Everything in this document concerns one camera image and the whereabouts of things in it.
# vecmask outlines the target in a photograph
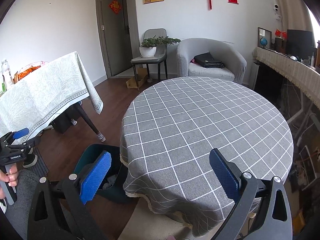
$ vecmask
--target sneaker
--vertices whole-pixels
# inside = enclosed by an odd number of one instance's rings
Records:
[[[5,199],[0,199],[0,209],[4,214],[7,211],[7,203],[5,202]]]
[[[22,165],[22,166],[23,166],[25,169],[27,169],[27,168],[30,168],[30,167],[36,165],[37,161],[38,161],[38,156],[35,155],[35,154],[33,154],[33,148],[31,148],[31,149],[29,150],[27,159],[23,162],[23,165]]]

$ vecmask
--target blue gripper pad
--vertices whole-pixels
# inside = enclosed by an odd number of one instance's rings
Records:
[[[28,133],[29,133],[28,128],[22,129],[14,133],[13,139],[20,139],[21,137],[26,136]]]
[[[100,187],[104,177],[111,167],[111,154],[104,151],[95,161],[91,171],[83,180],[80,189],[80,199],[83,204],[93,200],[94,195]]]
[[[239,182],[227,166],[227,161],[212,150],[209,155],[210,165],[222,185],[227,197],[233,199],[235,203],[239,200]]]

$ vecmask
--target black handbag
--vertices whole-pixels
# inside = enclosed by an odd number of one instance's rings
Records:
[[[195,56],[195,62],[205,68],[224,68],[222,61],[215,60],[210,52]]]

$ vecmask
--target human hand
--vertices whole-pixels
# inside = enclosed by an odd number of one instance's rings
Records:
[[[0,180],[4,182],[9,182],[10,187],[15,187],[18,185],[18,176],[19,176],[19,172],[18,172],[16,163],[12,165],[8,175],[5,175],[2,171],[0,171]],[[4,199],[4,198],[5,198],[5,194],[2,188],[0,187],[0,199]]]

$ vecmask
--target metal screw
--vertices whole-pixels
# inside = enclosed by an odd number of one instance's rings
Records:
[[[69,179],[70,179],[70,180],[76,180],[77,177],[78,177],[77,174],[70,174],[70,175],[69,175]]]
[[[280,182],[281,182],[281,179],[280,179],[279,177],[277,177],[277,176],[275,176],[273,179],[274,179],[275,182],[277,182],[277,183],[280,183]]]
[[[47,178],[46,177],[42,177],[41,179],[39,179],[39,182],[40,183],[45,183],[47,181]]]
[[[246,179],[251,179],[251,178],[252,178],[252,175],[251,175],[251,173],[249,173],[249,172],[245,172],[245,173],[243,174],[243,176],[244,176]]]

